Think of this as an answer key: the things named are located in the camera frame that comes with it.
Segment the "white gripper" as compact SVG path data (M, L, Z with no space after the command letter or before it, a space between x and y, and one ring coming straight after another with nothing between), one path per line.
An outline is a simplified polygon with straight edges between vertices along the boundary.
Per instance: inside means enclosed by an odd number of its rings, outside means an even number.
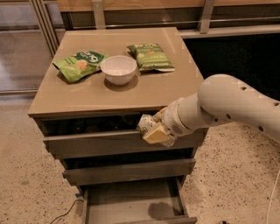
M187 128L179 117L179 104L182 98L172 102L166 108L159 110L154 116L155 121L161 121L162 125L147 132L143 139L149 144L162 143L163 146L171 147L178 137L192 134L193 131Z

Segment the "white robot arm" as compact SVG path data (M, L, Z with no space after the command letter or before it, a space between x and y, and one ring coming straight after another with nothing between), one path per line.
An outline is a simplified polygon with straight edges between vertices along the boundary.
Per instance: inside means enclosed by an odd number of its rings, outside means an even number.
M226 74L206 78L197 93L155 115L143 115L138 129L147 143L170 147L178 137L229 122L244 123L280 142L279 101Z

